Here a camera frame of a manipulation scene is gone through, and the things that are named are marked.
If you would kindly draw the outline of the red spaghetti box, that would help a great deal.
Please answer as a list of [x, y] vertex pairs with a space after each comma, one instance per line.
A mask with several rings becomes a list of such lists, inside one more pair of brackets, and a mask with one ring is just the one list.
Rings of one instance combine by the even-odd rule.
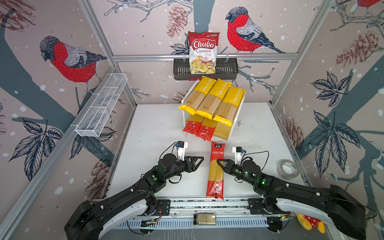
[[217, 127], [216, 121], [210, 120], [208, 118], [204, 118], [196, 136], [205, 141], [211, 142], [214, 132], [216, 130], [216, 127]]
[[202, 125], [203, 120], [204, 117], [200, 115], [190, 115], [186, 120], [186, 125], [183, 131], [185, 133], [189, 133], [196, 136]]
[[218, 160], [224, 159], [225, 144], [212, 142], [207, 198], [224, 199], [224, 170]]

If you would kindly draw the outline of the yellow spaghetti bag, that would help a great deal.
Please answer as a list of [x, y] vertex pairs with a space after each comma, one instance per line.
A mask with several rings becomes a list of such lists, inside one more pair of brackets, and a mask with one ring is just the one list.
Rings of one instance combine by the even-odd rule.
[[232, 86], [232, 82], [218, 79], [212, 89], [209, 91], [201, 105], [195, 111], [196, 115], [212, 120], [216, 111], [223, 101], [227, 91]]
[[182, 100], [178, 109], [186, 111], [188, 114], [193, 116], [216, 82], [217, 80], [215, 79], [203, 76], [202, 79], [195, 84], [195, 87], [189, 91], [186, 97]]
[[232, 127], [246, 90], [230, 87], [213, 120]]

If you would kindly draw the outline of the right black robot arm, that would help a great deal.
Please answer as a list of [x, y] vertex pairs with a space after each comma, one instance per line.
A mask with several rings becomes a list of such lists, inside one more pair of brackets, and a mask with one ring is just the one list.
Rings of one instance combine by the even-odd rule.
[[366, 209], [339, 186], [313, 188], [289, 183], [262, 173], [253, 161], [237, 165], [232, 160], [218, 160], [225, 173], [253, 187], [263, 198], [266, 212], [295, 212], [335, 226], [356, 240], [366, 239]]

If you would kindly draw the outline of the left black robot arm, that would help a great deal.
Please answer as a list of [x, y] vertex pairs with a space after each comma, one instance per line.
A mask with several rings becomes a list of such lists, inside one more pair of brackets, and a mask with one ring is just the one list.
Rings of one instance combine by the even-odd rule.
[[173, 154], [164, 155], [127, 189], [98, 202], [81, 203], [64, 226], [67, 239], [98, 240], [124, 221], [152, 214], [158, 204], [155, 193], [166, 186], [167, 180], [195, 172], [203, 161], [204, 157], [185, 156], [178, 160]]

